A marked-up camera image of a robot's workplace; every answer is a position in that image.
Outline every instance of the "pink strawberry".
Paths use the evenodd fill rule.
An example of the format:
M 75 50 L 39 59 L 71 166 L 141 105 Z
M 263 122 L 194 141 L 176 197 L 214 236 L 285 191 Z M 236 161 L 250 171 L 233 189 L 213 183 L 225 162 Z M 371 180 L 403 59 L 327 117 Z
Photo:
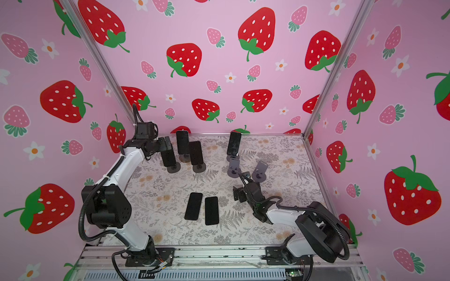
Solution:
M 300 122 L 300 119 L 301 119 L 300 116 L 295 116 L 294 118 L 291 119 L 291 122 L 289 122 L 289 126 L 297 125 L 297 123 Z
M 414 273 L 415 270 L 418 274 L 425 273 L 425 264 L 423 264 L 421 258 L 416 256 L 413 252 L 408 252 L 403 248 L 397 248 L 392 252 L 392 255 L 407 271 Z
M 291 87 L 291 93 L 289 94 L 293 99 L 298 99 L 302 94 L 302 90 L 300 90 L 299 85 L 294 85 Z
M 219 86 L 219 84 L 212 80 L 206 81 L 206 86 L 208 87 L 208 90 L 210 90 L 211 92 L 214 92 L 216 94 L 218 94 L 222 91 L 222 88 Z
M 63 153 L 77 155 L 78 153 L 83 151 L 83 146 L 77 140 L 71 140 L 63 142 L 63 146 L 61 146 Z
M 24 39 L 8 33 L 2 33 L 1 40 L 14 56 L 23 58 L 27 63 L 36 64 L 38 62 L 36 52 L 32 48 L 28 48 L 28 44 Z
M 236 113 L 234 111 L 228 112 L 228 114 L 226 115 L 226 121 L 228 123 L 233 122 L 236 119 Z
M 300 29 L 300 26 L 305 23 L 306 14 L 308 13 L 308 7 L 302 6 L 292 13 L 291 22 L 289 22 L 289 29 L 291 32 Z
M 401 28 L 399 25 L 394 27 L 384 42 L 383 59 L 388 59 L 395 53 L 395 47 L 398 46 L 401 39 Z
M 406 109 L 401 104 L 397 104 L 395 107 L 393 105 L 389 105 L 383 110 L 383 112 L 381 112 L 379 118 L 380 122 L 387 125 L 392 125 L 394 121 L 398 122 L 405 116 L 405 111 Z
M 96 140 L 102 139 L 102 129 L 99 127 L 99 124 L 97 122 L 92 122 L 90 124 L 90 129 L 92 130 L 92 136 Z
M 208 35 L 209 43 L 216 45 L 217 48 L 225 46 L 225 39 L 217 29 L 208 28 L 206 35 Z
M 338 108 L 338 104 L 339 104 L 339 95 L 336 93 L 333 96 L 333 101 L 331 102 L 331 111 L 335 112 L 336 109 Z
M 173 108 L 171 108 L 171 107 L 166 109 L 166 111 L 164 111 L 164 113 L 166 114 L 166 118 L 169 120 L 171 120 L 175 117 L 175 110 L 173 110 Z
M 83 75 L 84 79 L 89 82 L 90 78 L 92 77 L 92 72 L 90 71 L 89 64 L 84 58 L 80 58 L 79 63 L 81 75 Z
M 11 106 L 3 115 L 3 120 L 7 123 L 4 126 L 6 133 L 15 138 L 23 137 L 27 133 L 25 127 L 30 125 L 27 113 L 18 105 Z

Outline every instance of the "strawberry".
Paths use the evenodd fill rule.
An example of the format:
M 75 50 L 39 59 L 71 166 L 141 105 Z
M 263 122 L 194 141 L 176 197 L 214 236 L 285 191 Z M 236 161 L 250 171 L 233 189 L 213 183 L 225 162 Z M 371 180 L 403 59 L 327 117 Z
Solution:
M 392 125 L 394 121 L 400 121 L 405 115 L 406 109 L 401 104 L 389 105 L 381 112 L 379 120 L 381 123 Z
M 384 42 L 383 59 L 388 59 L 395 53 L 395 47 L 400 43 L 400 39 L 401 28 L 397 25 L 386 38 L 386 42 Z
M 407 271 L 414 273 L 415 270 L 418 274 L 425 273 L 425 264 L 423 264 L 422 259 L 416 256 L 413 252 L 408 252 L 403 248 L 397 248 L 392 251 L 392 255 L 395 260 Z
M 194 76 L 200 68 L 202 50 L 194 43 L 177 44 L 167 49 L 167 63 L 180 76 Z
M 271 99 L 272 92 L 267 89 L 248 91 L 242 97 L 244 108 L 241 110 L 241 113 L 244 109 L 247 109 L 248 112 L 260 112 L 266 108 Z
M 89 64 L 84 58 L 80 58 L 79 63 L 81 75 L 83 75 L 84 79 L 89 82 L 92 77 L 92 72 L 90 71 Z
M 335 112 L 339 105 L 339 95 L 337 93 L 333 96 L 333 101 L 331 102 L 331 111 Z
M 78 9 L 95 41 L 110 48 L 125 42 L 125 27 L 119 17 L 95 0 L 79 0 Z
M 25 109 L 18 105 L 11 106 L 3 115 L 3 120 L 6 122 L 6 133 L 15 138 L 23 137 L 27 133 L 26 127 L 30 125 Z
M 336 125 L 335 132 L 337 134 L 342 134 L 347 129 L 347 122 L 345 120 L 339 121 Z
M 299 85 L 294 85 L 291 87 L 291 93 L 289 94 L 293 99 L 298 99 L 302 94 L 302 90 L 300 90 Z
M 90 124 L 90 129 L 92 130 L 92 136 L 96 140 L 102 139 L 102 128 L 99 127 L 99 124 L 97 122 L 92 122 Z
M 436 105 L 437 113 L 442 118 L 450 120 L 450 72 L 428 73 L 427 79 L 434 76 L 445 76 L 434 89 L 434 104 Z
M 312 111 L 314 110 L 315 104 L 317 103 L 318 99 L 319 95 L 305 101 L 305 103 L 303 104 L 303 111 L 312 114 Z
M 291 32 L 300 29 L 300 26 L 305 23 L 306 15 L 308 14 L 308 7 L 302 6 L 295 10 L 291 15 L 291 21 L 289 22 L 289 30 Z
M 234 120 L 236 119 L 236 113 L 234 112 L 234 111 L 230 111 L 230 112 L 228 112 L 228 114 L 226 115 L 226 121 L 228 122 L 228 123 L 231 123 L 231 122 L 233 122 Z
M 218 94 L 222 91 L 222 88 L 219 86 L 219 84 L 212 80 L 206 81 L 206 86 L 208 87 L 208 90 L 210 90 L 211 92 L 214 92 L 216 94 Z
M 40 94 L 40 105 L 51 115 L 69 123 L 80 122 L 86 114 L 83 94 L 70 81 L 58 81 Z
M 1 40 L 14 56 L 23 58 L 27 63 L 36 64 L 38 62 L 36 52 L 33 48 L 28 48 L 24 39 L 12 34 L 2 33 Z
M 414 169 L 398 167 L 384 179 L 384 192 L 392 217 L 404 224 L 418 223 L 434 215 L 441 207 L 441 196 L 431 179 L 416 173 L 416 157 L 411 155 Z
M 300 122 L 301 118 L 302 117 L 300 117 L 300 116 L 295 116 L 294 118 L 291 119 L 291 122 L 289 122 L 289 126 L 292 127 L 292 126 L 297 125 Z
M 350 85 L 347 96 L 347 108 L 353 115 L 359 114 L 357 124 L 360 123 L 361 112 L 369 109 L 375 97 L 375 84 L 365 70 L 358 71 Z
M 225 39 L 217 29 L 208 28 L 206 35 L 208 36 L 209 43 L 216 45 L 217 48 L 225 46 Z
M 341 42 L 328 31 L 317 32 L 310 40 L 305 56 L 305 66 L 309 70 L 321 70 L 332 64 L 341 49 Z
M 257 55 L 267 51 L 275 37 L 275 12 L 267 7 L 257 10 L 246 19 L 238 30 L 242 49 Z
M 67 219 L 73 212 L 75 201 L 60 186 L 48 183 L 38 187 L 25 200 L 25 208 L 14 209 L 4 217 L 23 210 L 20 224 L 33 234 L 43 233 Z
M 119 153 L 119 146 L 125 143 L 126 131 L 122 123 L 120 123 L 117 119 L 117 114 L 114 115 L 116 116 L 116 120 L 113 120 L 111 121 L 111 123 L 109 123 L 108 127 L 106 128 L 106 136 L 108 138 L 109 146 L 111 146 L 112 151 L 114 153 Z
M 355 184 L 350 183 L 346 188 L 348 196 L 351 198 L 359 197 L 361 194 L 360 187 Z
M 247 80 L 253 82 L 261 74 L 261 66 L 259 64 L 253 66 L 248 70 Z
M 342 142 L 336 141 L 327 147 L 327 159 L 331 168 L 336 173 L 345 169 L 346 162 L 353 162 L 353 159 L 347 160 L 347 150 Z
M 173 108 L 171 108 L 171 107 L 166 109 L 166 111 L 164 111 L 164 113 L 166 114 L 166 118 L 169 120 L 172 120 L 175 117 L 175 110 L 173 110 Z
M 155 69 L 153 68 L 153 66 L 146 62 L 146 61 L 141 61 L 141 69 L 142 72 L 147 74 L 147 77 L 150 79 L 155 79 L 156 78 L 156 72 Z

